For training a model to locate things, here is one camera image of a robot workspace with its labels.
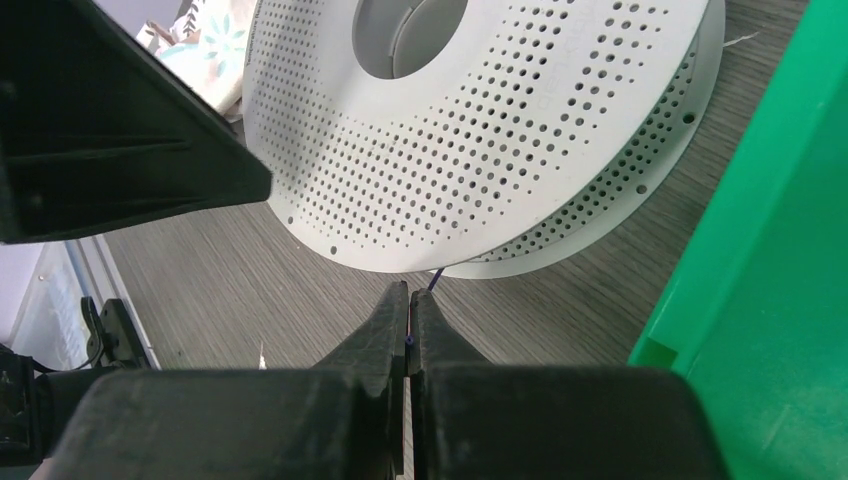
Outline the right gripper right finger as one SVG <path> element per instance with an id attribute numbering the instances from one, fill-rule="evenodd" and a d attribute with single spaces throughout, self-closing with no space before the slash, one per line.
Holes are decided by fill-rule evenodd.
<path id="1" fill-rule="evenodd" d="M 418 479 L 725 479 L 704 410 L 679 375 L 626 366 L 503 365 L 410 301 Z"/>

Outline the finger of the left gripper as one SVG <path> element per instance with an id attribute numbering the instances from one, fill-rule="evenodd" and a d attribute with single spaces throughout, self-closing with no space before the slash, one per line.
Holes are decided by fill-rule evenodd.
<path id="1" fill-rule="evenodd" d="M 271 171 L 91 1 L 1 5 L 1 240 L 262 202 Z"/>

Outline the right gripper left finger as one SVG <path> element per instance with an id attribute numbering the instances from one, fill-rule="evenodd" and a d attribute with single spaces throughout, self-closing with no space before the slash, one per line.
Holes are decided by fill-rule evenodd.
<path id="1" fill-rule="evenodd" d="M 53 479 L 392 479 L 408 288 L 307 369 L 125 370 L 83 397 Z"/>

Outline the clear plastic cable spool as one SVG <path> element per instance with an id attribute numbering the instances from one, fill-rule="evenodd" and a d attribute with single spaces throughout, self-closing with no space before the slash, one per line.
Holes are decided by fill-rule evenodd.
<path id="1" fill-rule="evenodd" d="M 706 111 L 721 1 L 261 1 L 244 77 L 269 207 L 365 271 L 491 279 L 599 241 Z"/>

